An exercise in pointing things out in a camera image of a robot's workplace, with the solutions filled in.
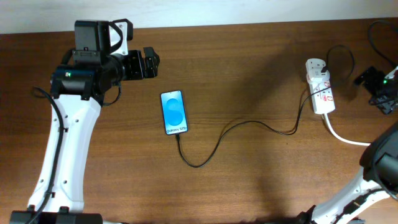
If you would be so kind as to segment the blue screen smartphone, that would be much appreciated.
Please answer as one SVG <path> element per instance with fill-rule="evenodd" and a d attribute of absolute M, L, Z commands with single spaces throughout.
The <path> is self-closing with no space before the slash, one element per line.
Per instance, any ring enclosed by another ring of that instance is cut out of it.
<path fill-rule="evenodd" d="M 162 113 L 164 117 L 165 133 L 167 135 L 180 134 L 188 131 L 187 117 L 180 90 L 160 94 Z"/>

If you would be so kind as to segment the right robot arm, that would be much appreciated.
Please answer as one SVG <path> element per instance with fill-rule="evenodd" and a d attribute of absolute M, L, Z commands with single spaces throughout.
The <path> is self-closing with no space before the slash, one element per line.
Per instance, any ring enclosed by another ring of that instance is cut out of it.
<path fill-rule="evenodd" d="M 328 114 L 335 109 L 331 93 L 330 74 L 326 67 L 309 60 L 307 81 L 316 114 L 322 115 L 332 134 Z M 371 103 L 388 113 L 396 106 L 397 69 L 388 74 L 371 67 L 355 79 L 372 95 Z M 380 200 L 397 198 L 397 125 L 393 124 L 366 149 L 360 158 L 355 178 L 333 198 L 298 215 L 296 223 L 349 223 L 361 212 Z"/>

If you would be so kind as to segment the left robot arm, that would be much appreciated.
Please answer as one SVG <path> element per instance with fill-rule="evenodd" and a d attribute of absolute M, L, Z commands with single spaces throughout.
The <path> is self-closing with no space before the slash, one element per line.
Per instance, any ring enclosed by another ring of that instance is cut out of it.
<path fill-rule="evenodd" d="M 160 58 L 152 47 L 129 50 L 133 24 L 76 21 L 75 47 L 62 58 L 43 96 L 52 124 L 41 173 L 27 209 L 11 213 L 11 223 L 97 223 L 85 213 L 83 181 L 91 135 L 105 94 L 123 81 L 154 78 Z"/>

